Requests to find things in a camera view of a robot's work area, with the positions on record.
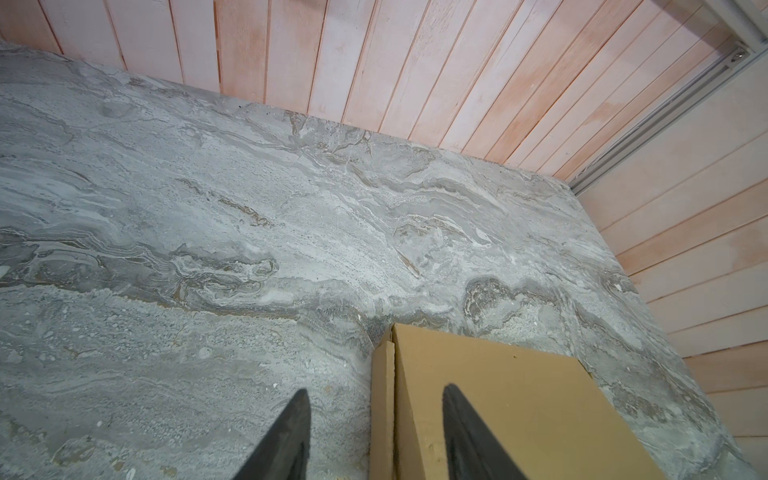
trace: wooden wall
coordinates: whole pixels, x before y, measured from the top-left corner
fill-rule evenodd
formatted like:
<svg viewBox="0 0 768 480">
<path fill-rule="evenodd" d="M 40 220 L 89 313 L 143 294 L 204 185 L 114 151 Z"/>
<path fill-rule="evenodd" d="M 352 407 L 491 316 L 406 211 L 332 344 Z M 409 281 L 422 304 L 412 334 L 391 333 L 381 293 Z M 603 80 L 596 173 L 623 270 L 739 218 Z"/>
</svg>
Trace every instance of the wooden wall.
<svg viewBox="0 0 768 480">
<path fill-rule="evenodd" d="M 564 180 L 733 42 L 700 0 L 0 0 L 0 34 Z"/>
<path fill-rule="evenodd" d="M 579 196 L 768 478 L 768 55 Z"/>
</svg>

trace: marble countertop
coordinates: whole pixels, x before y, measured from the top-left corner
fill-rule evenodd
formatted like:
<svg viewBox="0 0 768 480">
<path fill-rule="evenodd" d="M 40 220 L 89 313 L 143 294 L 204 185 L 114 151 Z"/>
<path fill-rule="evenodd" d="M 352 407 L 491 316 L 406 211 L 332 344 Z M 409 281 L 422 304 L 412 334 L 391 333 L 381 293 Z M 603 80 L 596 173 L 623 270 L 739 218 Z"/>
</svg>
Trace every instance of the marble countertop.
<svg viewBox="0 0 768 480">
<path fill-rule="evenodd" d="M 669 478 L 756 478 L 568 187 L 0 48 L 0 477 L 229 478 L 307 387 L 365 478 L 392 322 L 575 356 Z"/>
</svg>

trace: cardboard box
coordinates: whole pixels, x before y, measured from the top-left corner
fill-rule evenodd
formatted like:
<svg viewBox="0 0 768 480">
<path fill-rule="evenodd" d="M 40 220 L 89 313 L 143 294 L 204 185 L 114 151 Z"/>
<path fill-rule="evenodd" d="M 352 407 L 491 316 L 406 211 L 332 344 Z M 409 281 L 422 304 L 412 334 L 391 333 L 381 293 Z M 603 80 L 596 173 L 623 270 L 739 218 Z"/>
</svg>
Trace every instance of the cardboard box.
<svg viewBox="0 0 768 480">
<path fill-rule="evenodd" d="M 572 357 L 395 324 L 371 377 L 370 480 L 447 480 L 449 383 L 529 480 L 665 478 Z"/>
</svg>

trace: cardboard box flap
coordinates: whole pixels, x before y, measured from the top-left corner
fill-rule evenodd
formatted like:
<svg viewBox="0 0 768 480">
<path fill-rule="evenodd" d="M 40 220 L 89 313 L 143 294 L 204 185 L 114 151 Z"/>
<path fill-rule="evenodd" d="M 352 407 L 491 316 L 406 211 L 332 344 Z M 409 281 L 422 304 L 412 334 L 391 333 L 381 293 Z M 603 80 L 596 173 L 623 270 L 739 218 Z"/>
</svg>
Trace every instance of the cardboard box flap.
<svg viewBox="0 0 768 480">
<path fill-rule="evenodd" d="M 395 344 L 389 329 L 371 357 L 370 480 L 392 480 L 395 448 Z"/>
</svg>

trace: wooden plank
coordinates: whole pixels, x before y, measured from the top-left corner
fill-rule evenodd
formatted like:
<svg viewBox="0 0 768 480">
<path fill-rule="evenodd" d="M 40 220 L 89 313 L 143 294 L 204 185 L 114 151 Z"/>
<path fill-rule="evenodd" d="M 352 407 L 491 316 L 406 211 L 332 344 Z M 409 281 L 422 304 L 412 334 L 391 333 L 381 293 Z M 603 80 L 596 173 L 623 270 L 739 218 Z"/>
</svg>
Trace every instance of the wooden plank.
<svg viewBox="0 0 768 480">
<path fill-rule="evenodd" d="M 440 148 L 462 151 L 494 100 L 557 10 L 561 0 L 523 0 L 488 63 L 483 67 Z"/>
<path fill-rule="evenodd" d="M 216 0 L 221 93 L 264 102 L 269 0 Z"/>
<path fill-rule="evenodd" d="M 184 83 L 219 91 L 213 0 L 170 0 Z"/>
<path fill-rule="evenodd" d="M 685 359 L 706 393 L 768 386 L 768 342 Z"/>
<path fill-rule="evenodd" d="M 379 131 L 429 0 L 378 0 L 342 122 Z"/>
<path fill-rule="evenodd" d="M 127 69 L 184 83 L 167 0 L 107 0 L 107 6 Z"/>
<path fill-rule="evenodd" d="M 592 58 L 573 83 L 568 86 L 563 95 L 557 99 L 541 120 L 525 135 L 525 138 L 507 159 L 506 164 L 508 166 L 517 167 L 525 160 L 536 145 L 574 106 L 589 87 L 605 73 L 618 56 L 627 49 L 630 43 L 661 13 L 665 6 L 664 3 L 660 4 L 657 0 L 643 0 L 638 5 L 634 12 L 632 12 L 632 15 L 611 36 L 611 39 L 603 45 L 603 48 Z M 518 115 L 515 122 L 522 122 L 522 116 Z M 523 131 L 527 129 L 525 124 L 520 123 L 520 125 L 521 128 L 524 128 Z"/>
<path fill-rule="evenodd" d="M 309 114 L 340 122 L 375 0 L 328 0 Z"/>
<path fill-rule="evenodd" d="M 563 0 L 469 138 L 462 153 L 478 158 L 488 155 L 515 115 L 536 92 L 602 4 L 601 0 Z"/>
<path fill-rule="evenodd" d="M 768 435 L 768 388 L 713 393 L 710 401 L 731 435 Z"/>
<path fill-rule="evenodd" d="M 504 163 L 544 117 L 573 80 L 616 33 L 640 0 L 607 0 L 568 47 L 546 79 L 488 152 L 487 160 Z"/>
<path fill-rule="evenodd" d="M 40 4 L 64 55 L 125 69 L 104 0 L 40 0 Z"/>
<path fill-rule="evenodd" d="M 704 38 L 678 58 L 671 67 L 659 75 L 648 88 L 643 90 L 599 132 L 597 132 L 578 152 L 565 162 L 554 175 L 563 181 L 570 181 L 585 169 L 602 149 L 618 141 L 626 131 L 639 124 L 656 106 L 663 104 L 695 77 L 718 61 L 733 45 L 730 33 L 716 25 Z"/>
<path fill-rule="evenodd" d="M 433 147 L 440 144 L 519 6 L 517 0 L 477 0 L 410 140 Z"/>
<path fill-rule="evenodd" d="M 520 163 L 520 168 L 531 171 L 541 168 L 563 142 L 700 8 L 701 4 L 696 0 L 670 2 L 536 145 Z"/>
<path fill-rule="evenodd" d="M 768 214 L 768 180 L 616 256 L 632 275 Z"/>
<path fill-rule="evenodd" d="M 379 131 L 408 138 L 475 0 L 431 0 Z"/>
<path fill-rule="evenodd" d="M 701 355 L 768 340 L 768 306 L 669 334 L 680 356 Z"/>
<path fill-rule="evenodd" d="M 765 132 L 765 78 L 761 58 L 580 194 L 595 226 L 604 230 Z"/>
<path fill-rule="evenodd" d="M 574 152 L 583 147 L 613 117 L 667 70 L 714 26 L 717 18 L 706 7 L 691 16 L 677 29 L 606 101 L 598 106 L 562 145 L 538 169 L 554 175 Z"/>
<path fill-rule="evenodd" d="M 768 437 L 736 437 L 744 458 L 760 478 L 768 478 Z"/>
<path fill-rule="evenodd" d="M 768 261 L 768 217 L 635 273 L 630 280 L 646 302 Z"/>
<path fill-rule="evenodd" d="M 768 131 L 622 218 L 601 234 L 615 254 L 768 178 Z"/>
<path fill-rule="evenodd" d="M 666 332 L 701 325 L 768 304 L 768 263 L 729 273 L 651 303 Z"/>
<path fill-rule="evenodd" d="M 38 2 L 0 0 L 0 35 L 11 43 L 61 53 Z"/>
<path fill-rule="evenodd" d="M 271 0 L 266 104 L 305 114 L 326 0 Z"/>
</svg>

